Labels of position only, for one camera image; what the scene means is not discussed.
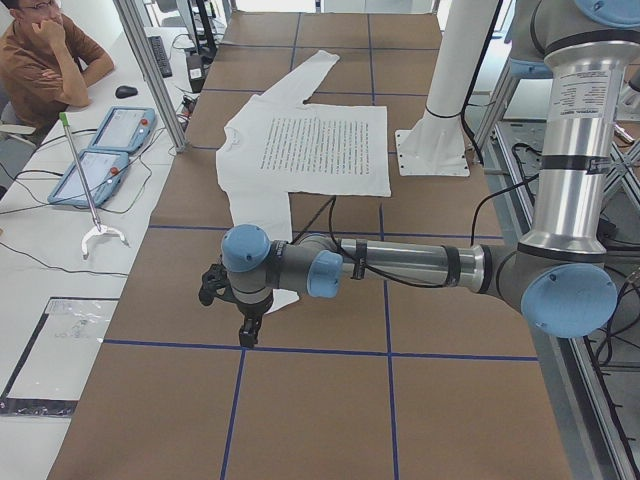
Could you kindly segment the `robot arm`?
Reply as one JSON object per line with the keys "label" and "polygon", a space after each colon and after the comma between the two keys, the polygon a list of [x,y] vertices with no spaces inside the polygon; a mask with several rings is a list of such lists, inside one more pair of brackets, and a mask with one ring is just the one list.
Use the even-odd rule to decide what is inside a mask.
{"label": "robot arm", "polygon": [[374,273],[494,296],[559,338],[593,332],[617,305],[596,231],[619,93],[638,54],[635,1],[517,3],[511,69],[552,82],[533,223],[515,248],[456,248],[293,238],[293,192],[390,193],[385,109],[311,103],[337,62],[335,54],[315,53],[225,126],[216,170],[234,225],[223,237],[221,264],[203,280],[202,303],[234,303],[244,317],[240,344],[251,348],[263,315],[277,305],[276,291],[288,300],[331,298],[342,277]]}

